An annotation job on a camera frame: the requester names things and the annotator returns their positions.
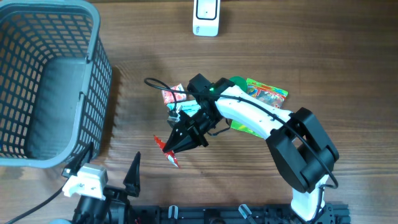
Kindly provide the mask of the Haribo gummy candy bag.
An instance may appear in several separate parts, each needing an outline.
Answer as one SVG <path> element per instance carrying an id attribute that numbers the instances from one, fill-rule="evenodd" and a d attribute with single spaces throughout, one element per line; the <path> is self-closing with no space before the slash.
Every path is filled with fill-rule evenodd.
<path id="1" fill-rule="evenodd" d="M 248 95 L 275 108 L 281 108 L 289 94 L 286 90 L 266 85 L 251 78 L 247 78 L 246 82 L 248 84 L 246 92 Z"/>

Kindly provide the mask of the red white tissue pack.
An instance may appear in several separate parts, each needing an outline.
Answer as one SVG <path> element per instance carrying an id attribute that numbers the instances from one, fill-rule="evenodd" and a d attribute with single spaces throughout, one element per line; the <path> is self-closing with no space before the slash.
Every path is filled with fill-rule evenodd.
<path id="1" fill-rule="evenodd" d="M 178 85 L 172 86 L 171 89 L 177 90 L 177 91 L 184 91 L 183 85 L 181 83 Z M 163 101 L 164 101 L 165 105 L 167 105 L 169 103 L 185 101 L 187 99 L 187 95 L 184 93 L 175 93 L 175 92 L 165 91 L 165 90 L 162 90 L 162 97 L 163 97 Z"/>

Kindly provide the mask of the red package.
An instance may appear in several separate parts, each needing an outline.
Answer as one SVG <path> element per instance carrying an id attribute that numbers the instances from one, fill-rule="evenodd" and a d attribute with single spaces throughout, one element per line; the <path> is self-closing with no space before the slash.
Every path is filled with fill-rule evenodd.
<path id="1" fill-rule="evenodd" d="M 156 144 L 159 146 L 159 148 L 161 150 L 163 150 L 164 147 L 165 147 L 165 143 L 160 138 L 158 138 L 157 136 L 154 136 L 154 140 L 155 140 Z M 180 168 L 180 166 L 178 164 L 178 160 L 175 157 L 175 154 L 174 154 L 173 151 L 163 152 L 163 154 L 174 166 Z"/>

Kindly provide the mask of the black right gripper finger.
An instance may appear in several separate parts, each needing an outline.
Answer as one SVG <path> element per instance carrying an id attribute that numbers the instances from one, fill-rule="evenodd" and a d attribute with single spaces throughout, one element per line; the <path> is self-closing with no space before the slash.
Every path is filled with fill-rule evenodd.
<path id="1" fill-rule="evenodd" d="M 190 135 L 188 134 L 188 129 L 183 121 L 179 121 L 173 127 L 173 130 L 167 140 L 163 152 L 172 151 L 174 144 L 177 142 L 178 139 L 184 138 Z"/>
<path id="2" fill-rule="evenodd" d="M 189 136 L 184 138 L 178 139 L 177 142 L 174 144 L 172 150 L 174 153 L 194 149 L 198 147 L 198 143 Z"/>

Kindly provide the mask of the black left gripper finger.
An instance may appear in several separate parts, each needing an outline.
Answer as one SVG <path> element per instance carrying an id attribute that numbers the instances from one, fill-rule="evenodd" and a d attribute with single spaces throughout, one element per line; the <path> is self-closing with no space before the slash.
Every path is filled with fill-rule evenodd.
<path id="1" fill-rule="evenodd" d="M 86 163 L 89 163 L 93 157 L 94 143 L 91 142 L 77 156 L 75 156 L 63 169 L 62 176 L 70 178 L 77 176 L 78 171 Z"/>
<path id="2" fill-rule="evenodd" d="M 141 192 L 140 172 L 139 172 L 140 163 L 141 163 L 141 153 L 137 152 L 123 180 L 126 193 L 132 197 L 138 197 Z"/>

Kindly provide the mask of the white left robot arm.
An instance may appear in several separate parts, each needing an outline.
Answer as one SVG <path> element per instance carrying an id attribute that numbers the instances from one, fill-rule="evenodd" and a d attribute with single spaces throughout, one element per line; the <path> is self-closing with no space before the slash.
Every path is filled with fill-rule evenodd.
<path id="1" fill-rule="evenodd" d="M 94 144 L 91 142 L 63 169 L 67 178 L 61 188 L 67 197 L 79 195 L 80 199 L 71 220 L 54 219 L 52 223 L 103 224 L 140 223 L 129 197 L 138 197 L 140 185 L 141 153 L 137 152 L 123 180 L 123 188 L 108 185 L 107 170 L 92 164 Z"/>

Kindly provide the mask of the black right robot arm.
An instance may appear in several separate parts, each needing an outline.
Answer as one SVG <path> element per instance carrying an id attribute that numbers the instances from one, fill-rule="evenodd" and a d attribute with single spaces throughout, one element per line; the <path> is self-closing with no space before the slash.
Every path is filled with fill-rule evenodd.
<path id="1" fill-rule="evenodd" d="M 293 188 L 291 207 L 303 220 L 315 222 L 325 203 L 325 188 L 337 188 L 332 174 L 340 155 L 317 117 L 308 109 L 297 112 L 269 106 L 226 78 L 216 83 L 202 74 L 188 83 L 200 109 L 192 116 L 179 112 L 164 153 L 206 147 L 205 134 L 223 118 L 247 126 L 266 141 L 279 174 Z"/>

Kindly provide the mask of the green lid jar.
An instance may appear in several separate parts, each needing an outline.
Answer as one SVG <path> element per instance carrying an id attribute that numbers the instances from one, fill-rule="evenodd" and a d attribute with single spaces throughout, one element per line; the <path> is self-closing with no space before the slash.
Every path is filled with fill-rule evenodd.
<path id="1" fill-rule="evenodd" d="M 240 76 L 235 76 L 235 77 L 231 77 L 229 80 L 232 81 L 238 87 L 240 87 L 240 89 L 242 89 L 243 92 L 247 92 L 248 84 L 247 84 L 245 78 L 240 77 Z"/>

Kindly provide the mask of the mint green wipes pack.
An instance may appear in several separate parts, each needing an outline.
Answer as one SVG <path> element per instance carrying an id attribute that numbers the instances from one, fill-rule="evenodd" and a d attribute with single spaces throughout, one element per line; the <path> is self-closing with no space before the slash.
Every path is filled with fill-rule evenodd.
<path id="1" fill-rule="evenodd" d="M 183 111 L 189 116 L 193 116 L 201 107 L 195 100 L 181 101 L 167 104 L 169 116 L 177 116 L 179 111 Z"/>

